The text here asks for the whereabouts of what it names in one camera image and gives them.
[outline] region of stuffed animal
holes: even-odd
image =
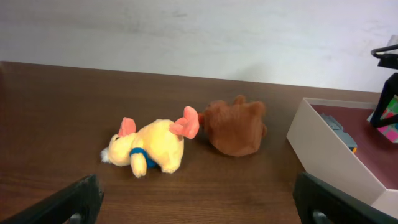
[[[192,139],[199,130],[198,113],[190,106],[176,122],[158,119],[136,133],[133,119],[123,118],[120,130],[101,152],[103,162],[131,165],[136,177],[146,175],[149,167],[160,166],[172,174],[179,167],[184,149],[183,137]]]
[[[257,152],[267,134],[267,127],[262,123],[265,113],[262,102],[245,103],[245,97],[239,95],[232,105],[222,100],[210,103],[203,114],[199,114],[199,123],[220,152],[245,156]]]

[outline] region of bear ear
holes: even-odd
[[[248,103],[248,107],[251,113],[255,115],[264,116],[266,114],[266,106],[262,102]]]
[[[246,102],[246,97],[243,95],[238,95],[234,100],[234,105],[243,104],[244,102]]]

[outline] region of brown wooden surface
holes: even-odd
[[[100,161],[123,116],[137,128],[201,111],[237,94],[268,107],[258,153],[223,156],[203,133],[185,142],[174,174]],[[292,199],[303,171],[286,134],[302,97],[377,101],[376,93],[206,78],[2,63],[0,75],[0,220],[87,174],[105,198],[97,223],[300,223]]]

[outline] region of brown plush toy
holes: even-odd
[[[211,102],[199,123],[203,126],[210,142],[224,154],[245,156],[259,150],[261,139],[267,134],[262,123],[266,107],[262,102],[245,102],[239,95],[232,105],[218,100]]]

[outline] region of black plastic part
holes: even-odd
[[[100,212],[104,193],[95,175],[89,175],[43,201],[8,218],[1,224],[93,224]]]
[[[398,114],[390,118],[380,120],[384,110],[387,108],[394,95],[398,95],[398,73],[392,74],[384,84],[379,103],[377,104],[376,110],[370,120],[373,127],[381,128],[390,124],[398,123]]]
[[[397,219],[306,172],[297,177],[293,198],[303,224],[331,223],[330,221],[336,224],[398,223]]]
[[[397,50],[398,49],[398,44],[388,46],[388,47],[381,47],[378,49],[374,49],[371,51],[371,54],[373,57],[378,58],[379,65],[380,67],[384,68],[393,68],[393,69],[398,69],[398,55],[397,54],[390,54],[390,53],[383,53],[383,54],[378,54],[380,52],[387,52],[390,50]]]

